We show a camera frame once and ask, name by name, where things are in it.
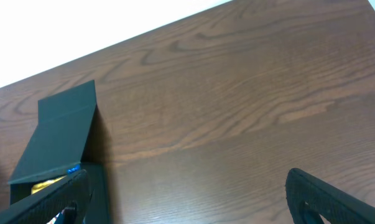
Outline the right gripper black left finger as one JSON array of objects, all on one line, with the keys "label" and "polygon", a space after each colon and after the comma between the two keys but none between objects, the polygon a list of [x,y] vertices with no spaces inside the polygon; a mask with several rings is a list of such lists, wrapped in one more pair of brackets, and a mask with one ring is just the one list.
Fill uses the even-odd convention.
[{"label": "right gripper black left finger", "polygon": [[0,212],[0,223],[48,223],[65,211],[61,223],[83,223],[91,200],[87,171],[76,171]]}]

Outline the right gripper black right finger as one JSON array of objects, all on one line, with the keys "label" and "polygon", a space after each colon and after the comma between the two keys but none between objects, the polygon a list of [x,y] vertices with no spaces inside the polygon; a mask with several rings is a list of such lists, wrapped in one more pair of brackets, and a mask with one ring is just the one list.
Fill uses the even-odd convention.
[{"label": "right gripper black right finger", "polygon": [[289,170],[285,191],[294,223],[375,224],[375,207],[301,169]]}]

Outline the blue Oreo cookie pack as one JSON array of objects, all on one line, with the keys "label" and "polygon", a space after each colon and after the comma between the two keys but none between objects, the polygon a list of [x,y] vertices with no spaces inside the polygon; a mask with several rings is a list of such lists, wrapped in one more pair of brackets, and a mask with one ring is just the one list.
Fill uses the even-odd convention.
[{"label": "blue Oreo cookie pack", "polygon": [[74,173],[74,172],[76,172],[80,169],[81,169],[81,166],[79,164],[77,164],[75,167],[72,167],[72,168],[68,169],[67,174],[72,174],[72,173]]}]

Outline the yellow Hacks candy bag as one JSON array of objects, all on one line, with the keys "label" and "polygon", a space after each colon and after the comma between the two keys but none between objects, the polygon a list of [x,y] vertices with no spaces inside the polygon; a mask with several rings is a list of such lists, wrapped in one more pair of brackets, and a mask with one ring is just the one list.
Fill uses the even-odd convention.
[{"label": "yellow Hacks candy bag", "polygon": [[40,182],[38,184],[34,184],[31,188],[31,194],[35,194],[38,191],[41,191],[42,189],[58,182],[59,180],[62,180],[64,177],[65,176],[61,176],[61,177],[57,177],[56,179],[50,179],[50,180],[46,180],[44,182]]}]

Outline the black gift box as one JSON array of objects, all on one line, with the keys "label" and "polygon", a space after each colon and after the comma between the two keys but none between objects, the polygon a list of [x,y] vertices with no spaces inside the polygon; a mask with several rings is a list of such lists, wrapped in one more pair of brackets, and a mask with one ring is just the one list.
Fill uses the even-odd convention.
[{"label": "black gift box", "polygon": [[34,184],[67,175],[77,164],[87,171],[93,195],[85,223],[110,223],[104,126],[93,80],[38,102],[38,124],[8,183],[10,203],[31,195]]}]

